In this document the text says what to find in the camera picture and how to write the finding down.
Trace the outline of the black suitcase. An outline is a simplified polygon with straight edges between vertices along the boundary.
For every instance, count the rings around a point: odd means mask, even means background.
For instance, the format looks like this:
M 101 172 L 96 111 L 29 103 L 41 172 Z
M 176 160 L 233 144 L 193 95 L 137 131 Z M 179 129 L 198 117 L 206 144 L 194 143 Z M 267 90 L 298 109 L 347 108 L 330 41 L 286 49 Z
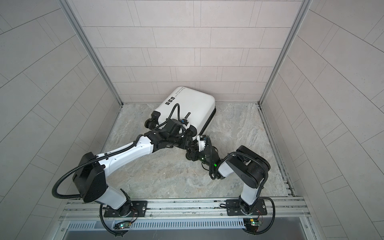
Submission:
M 213 96 L 186 87 L 177 87 L 152 112 L 145 122 L 145 127 L 152 130 L 168 118 L 186 120 L 184 125 L 193 132 L 192 139 L 195 140 L 198 135 L 204 133 L 215 113 Z

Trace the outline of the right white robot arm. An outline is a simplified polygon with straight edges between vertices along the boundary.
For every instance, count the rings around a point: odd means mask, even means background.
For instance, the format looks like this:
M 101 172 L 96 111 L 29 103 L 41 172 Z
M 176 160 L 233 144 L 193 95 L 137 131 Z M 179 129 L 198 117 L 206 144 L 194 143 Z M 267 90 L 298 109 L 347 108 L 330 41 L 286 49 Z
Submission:
M 235 209 L 241 210 L 245 215 L 256 211 L 256 202 L 271 169 L 267 160 L 243 145 L 221 159 L 216 147 L 206 135 L 197 136 L 196 140 L 188 142 L 186 150 L 186 158 L 206 165 L 213 180 L 224 179 L 235 173 L 244 183 Z

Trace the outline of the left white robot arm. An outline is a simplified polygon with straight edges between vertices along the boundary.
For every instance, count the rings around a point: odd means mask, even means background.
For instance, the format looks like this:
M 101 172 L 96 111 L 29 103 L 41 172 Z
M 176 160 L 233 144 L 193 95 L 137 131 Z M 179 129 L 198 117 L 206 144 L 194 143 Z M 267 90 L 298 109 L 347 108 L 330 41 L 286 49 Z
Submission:
M 182 122 L 167 120 L 162 128 L 155 128 L 136 140 L 114 151 L 99 155 L 85 154 L 73 176 L 80 197 L 85 203 L 97 202 L 116 210 L 121 217 L 132 211 L 132 201 L 123 190 L 107 184 L 107 177 L 124 165 L 165 148 L 186 149 L 193 144 L 198 132 L 194 126 L 185 128 Z

